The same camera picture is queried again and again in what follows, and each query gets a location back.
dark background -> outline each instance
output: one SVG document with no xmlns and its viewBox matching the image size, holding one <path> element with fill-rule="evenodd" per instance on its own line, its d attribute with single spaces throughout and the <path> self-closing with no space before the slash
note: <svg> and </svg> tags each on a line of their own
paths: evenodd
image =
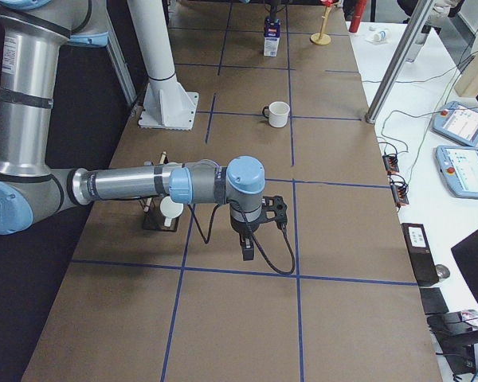
<svg viewBox="0 0 478 382">
<path fill-rule="evenodd" d="M 108 0 L 108 12 L 138 91 L 147 76 L 127 3 Z M 0 72 L 2 47 L 0 26 Z M 108 167 L 130 110 L 106 48 L 63 46 L 53 98 L 47 165 Z M 0 382 L 22 378 L 90 208 L 0 236 Z"/>
</svg>

blue joint cap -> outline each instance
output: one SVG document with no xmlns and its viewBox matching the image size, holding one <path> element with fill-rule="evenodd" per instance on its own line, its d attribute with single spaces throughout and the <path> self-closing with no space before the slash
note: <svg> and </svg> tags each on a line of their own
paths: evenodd
<svg viewBox="0 0 478 382">
<path fill-rule="evenodd" d="M 68 45 L 82 48 L 103 48 L 108 45 L 108 32 L 97 34 L 75 34 L 67 42 Z"/>
<path fill-rule="evenodd" d="M 186 167 L 172 170 L 168 183 L 170 198 L 175 203 L 188 205 L 193 201 L 193 184 L 191 174 Z"/>
<path fill-rule="evenodd" d="M 226 177 L 230 185 L 240 193 L 254 195 L 264 191 L 264 167 L 254 157 L 233 159 L 227 167 Z"/>
<path fill-rule="evenodd" d="M 0 182 L 0 235 L 27 229 L 32 222 L 29 202 L 15 188 Z"/>
<path fill-rule="evenodd" d="M 51 0 L 0 0 L 0 5 L 12 10 L 35 10 L 51 2 Z"/>
</svg>

white table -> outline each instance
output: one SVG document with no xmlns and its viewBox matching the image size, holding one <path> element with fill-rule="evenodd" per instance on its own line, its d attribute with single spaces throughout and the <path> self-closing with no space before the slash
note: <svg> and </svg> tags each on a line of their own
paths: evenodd
<svg viewBox="0 0 478 382">
<path fill-rule="evenodd" d="M 372 28 L 387 28 L 390 37 L 385 44 L 373 45 L 366 41 L 373 31 Z M 374 98 L 379 83 L 364 81 L 380 81 L 393 56 L 397 44 L 406 25 L 362 22 L 357 33 L 351 34 L 351 41 L 358 62 L 359 72 L 363 80 L 363 88 L 368 103 Z M 426 44 L 421 49 L 417 59 L 404 64 L 397 81 L 426 80 L 430 77 L 439 78 L 424 83 L 396 83 L 388 96 L 376 120 L 375 130 L 381 134 L 384 122 L 384 134 L 407 143 L 409 153 L 399 155 L 398 165 L 401 175 L 409 184 L 409 205 L 400 209 L 398 214 L 401 223 L 419 223 L 425 226 L 434 263 L 444 264 L 449 268 L 451 276 L 437 284 L 451 312 L 475 309 L 478 304 L 460 273 L 453 258 L 451 247 L 459 243 L 478 229 L 478 200 L 453 197 L 448 191 L 438 173 L 433 149 L 439 145 L 455 146 L 454 143 L 432 131 L 427 131 L 429 118 L 410 118 L 391 111 L 400 110 L 411 115 L 423 115 L 434 111 L 437 107 L 452 100 L 463 104 L 478 106 L 476 99 L 460 98 L 453 91 L 453 79 L 459 76 L 455 63 L 446 51 L 439 37 L 431 32 Z M 410 168 L 417 157 L 418 147 L 421 151 L 413 166 L 412 177 Z M 404 150 L 400 142 L 389 140 L 398 150 Z M 443 357 L 440 358 L 441 372 L 445 381 L 452 380 L 451 371 Z"/>
</svg>

white mug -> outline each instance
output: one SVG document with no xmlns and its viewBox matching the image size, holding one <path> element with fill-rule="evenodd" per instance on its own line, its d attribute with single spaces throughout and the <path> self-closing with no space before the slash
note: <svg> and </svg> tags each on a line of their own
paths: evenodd
<svg viewBox="0 0 478 382">
<path fill-rule="evenodd" d="M 287 124 L 289 112 L 290 106 L 285 102 L 276 101 L 264 107 L 262 115 L 269 120 L 269 124 L 272 127 L 283 127 Z"/>
</svg>

yellow stand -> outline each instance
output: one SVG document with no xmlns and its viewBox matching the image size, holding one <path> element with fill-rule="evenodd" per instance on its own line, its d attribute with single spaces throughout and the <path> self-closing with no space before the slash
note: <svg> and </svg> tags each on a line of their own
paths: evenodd
<svg viewBox="0 0 478 382">
<path fill-rule="evenodd" d="M 322 16 L 322 26 L 320 27 L 320 33 L 314 33 L 310 36 L 311 42 L 317 45 L 327 45 L 331 42 L 331 37 L 324 33 L 326 30 L 327 18 L 331 12 L 331 7 L 327 6 L 324 15 Z"/>
</svg>

